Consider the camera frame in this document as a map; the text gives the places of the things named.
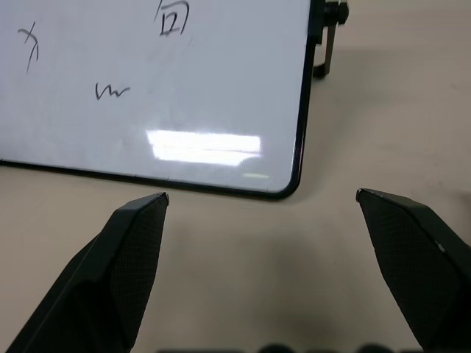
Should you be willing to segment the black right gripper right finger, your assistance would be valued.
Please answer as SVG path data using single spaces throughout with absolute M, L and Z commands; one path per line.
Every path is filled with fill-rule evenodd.
M 361 188 L 380 272 L 425 351 L 471 353 L 471 246 L 431 208 Z

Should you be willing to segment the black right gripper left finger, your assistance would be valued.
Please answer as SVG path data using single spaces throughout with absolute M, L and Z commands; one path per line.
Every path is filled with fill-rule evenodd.
M 130 353 L 157 273 L 167 193 L 116 209 L 77 252 L 6 353 Z

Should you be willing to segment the white board with black frame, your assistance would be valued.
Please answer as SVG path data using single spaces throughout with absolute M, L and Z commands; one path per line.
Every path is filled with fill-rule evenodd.
M 300 183 L 311 0 L 0 0 L 0 161 L 274 198 Z

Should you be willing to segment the black whiteboard stand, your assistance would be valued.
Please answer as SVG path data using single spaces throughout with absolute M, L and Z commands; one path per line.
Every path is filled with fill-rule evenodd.
M 321 46 L 324 29 L 327 30 L 325 61 L 313 67 L 313 78 L 323 79 L 330 73 L 336 29 L 345 25 L 349 14 L 347 0 L 311 0 L 308 35 Z

